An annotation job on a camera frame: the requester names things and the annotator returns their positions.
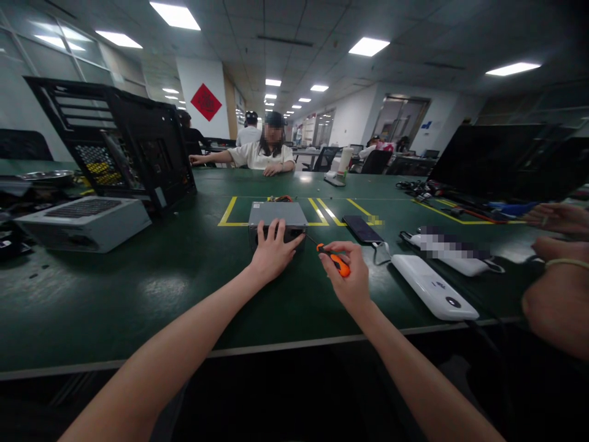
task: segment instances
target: blue object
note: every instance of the blue object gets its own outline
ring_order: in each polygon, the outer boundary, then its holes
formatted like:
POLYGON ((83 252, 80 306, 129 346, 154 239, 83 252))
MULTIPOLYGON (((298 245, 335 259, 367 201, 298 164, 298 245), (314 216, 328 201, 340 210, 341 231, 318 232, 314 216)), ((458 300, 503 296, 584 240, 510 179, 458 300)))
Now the blue object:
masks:
POLYGON ((510 216, 522 216, 532 210, 533 207, 537 206, 538 203, 528 203, 528 204, 504 204, 504 203, 489 203, 489 207, 493 207, 495 209, 499 209, 501 213, 510 216))

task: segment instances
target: black cap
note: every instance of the black cap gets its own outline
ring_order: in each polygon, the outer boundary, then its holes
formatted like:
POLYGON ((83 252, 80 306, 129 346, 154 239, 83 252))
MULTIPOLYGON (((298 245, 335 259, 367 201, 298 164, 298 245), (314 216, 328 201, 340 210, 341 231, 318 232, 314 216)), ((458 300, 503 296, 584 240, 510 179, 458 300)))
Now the black cap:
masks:
POLYGON ((266 113, 266 124, 270 127, 283 127, 282 114, 273 110, 266 113))
POLYGON ((247 121, 248 123, 253 123, 253 122, 258 123, 258 114, 256 112, 254 112, 253 110, 248 110, 245 113, 245 121, 247 121))

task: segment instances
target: smartphone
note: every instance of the smartphone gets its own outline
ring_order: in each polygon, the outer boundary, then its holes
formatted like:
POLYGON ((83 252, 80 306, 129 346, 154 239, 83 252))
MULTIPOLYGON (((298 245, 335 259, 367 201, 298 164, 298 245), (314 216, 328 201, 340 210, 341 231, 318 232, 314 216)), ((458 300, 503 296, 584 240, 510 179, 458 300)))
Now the smartphone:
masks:
POLYGON ((344 215, 343 221, 348 225, 354 235, 366 244, 372 244, 376 242, 380 244, 384 240, 376 233, 372 227, 366 224, 366 221, 359 215, 344 215))

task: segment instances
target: white power bank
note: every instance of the white power bank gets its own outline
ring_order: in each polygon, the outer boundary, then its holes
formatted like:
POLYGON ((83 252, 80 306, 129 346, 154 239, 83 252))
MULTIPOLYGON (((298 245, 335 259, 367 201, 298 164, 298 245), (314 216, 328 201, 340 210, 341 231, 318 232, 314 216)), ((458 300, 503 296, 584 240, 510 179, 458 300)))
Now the white power bank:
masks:
MULTIPOLYGON (((421 248, 422 246, 421 235, 413 235, 409 241, 411 241, 419 248, 421 248)), ((465 276, 477 276, 478 274, 483 273, 486 270, 489 270, 489 266, 479 259, 460 258, 458 256, 458 253, 460 253, 459 251, 444 250, 444 244, 444 242, 429 242, 428 247, 430 247, 431 251, 445 252, 446 254, 455 254, 456 257, 436 258, 439 259, 441 262, 449 265, 454 270, 459 271, 465 276)))
POLYGON ((479 313, 419 256, 393 255, 391 262, 435 317, 476 319, 479 313))

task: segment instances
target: black computer case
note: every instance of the black computer case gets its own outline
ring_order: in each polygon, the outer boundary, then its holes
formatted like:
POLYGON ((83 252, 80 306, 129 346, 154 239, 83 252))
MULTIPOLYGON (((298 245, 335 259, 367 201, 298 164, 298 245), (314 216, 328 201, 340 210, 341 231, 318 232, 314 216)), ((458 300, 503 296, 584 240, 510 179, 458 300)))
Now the black computer case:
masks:
POLYGON ((196 191, 173 105, 106 85, 25 80, 97 195, 137 198, 154 214, 196 191))

